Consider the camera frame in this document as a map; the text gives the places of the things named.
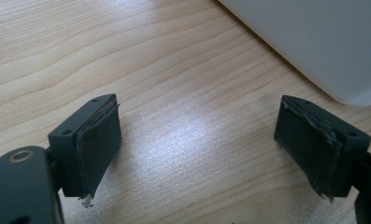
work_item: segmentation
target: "white object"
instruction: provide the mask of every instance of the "white object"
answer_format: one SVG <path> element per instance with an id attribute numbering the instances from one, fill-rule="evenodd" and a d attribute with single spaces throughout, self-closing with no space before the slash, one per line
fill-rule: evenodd
<path id="1" fill-rule="evenodd" d="M 220 1 L 338 102 L 371 105 L 371 1 Z"/>

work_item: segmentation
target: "edge of white object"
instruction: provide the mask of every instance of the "edge of white object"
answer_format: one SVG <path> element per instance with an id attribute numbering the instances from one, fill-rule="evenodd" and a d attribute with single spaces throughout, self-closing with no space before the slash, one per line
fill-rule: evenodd
<path id="1" fill-rule="evenodd" d="M 371 105 L 371 1 L 220 1 L 338 102 Z"/>

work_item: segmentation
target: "tabletop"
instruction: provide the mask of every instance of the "tabletop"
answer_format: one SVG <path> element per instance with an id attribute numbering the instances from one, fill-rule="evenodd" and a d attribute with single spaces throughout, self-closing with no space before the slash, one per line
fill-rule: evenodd
<path id="1" fill-rule="evenodd" d="M 354 223 L 357 190 L 320 198 L 273 138 L 283 94 L 371 135 L 219 2 L 0 1 L 0 156 L 116 93 L 122 144 L 66 223 Z"/>

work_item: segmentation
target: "white container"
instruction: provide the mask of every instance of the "white container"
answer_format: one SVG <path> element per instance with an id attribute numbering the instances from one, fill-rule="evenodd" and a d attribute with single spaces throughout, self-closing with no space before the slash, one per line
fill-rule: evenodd
<path id="1" fill-rule="evenodd" d="M 220 1 L 338 102 L 371 105 L 371 1 Z"/>

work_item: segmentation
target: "wood grain surface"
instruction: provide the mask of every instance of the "wood grain surface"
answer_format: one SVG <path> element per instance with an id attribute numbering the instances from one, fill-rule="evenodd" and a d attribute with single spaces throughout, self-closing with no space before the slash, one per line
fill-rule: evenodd
<path id="1" fill-rule="evenodd" d="M 355 222 L 357 191 L 321 199 L 273 131 L 283 94 L 370 135 L 371 106 L 334 101 L 218 2 L 0 1 L 0 156 L 106 93 L 121 150 L 93 207 L 62 198 L 66 223 Z"/>

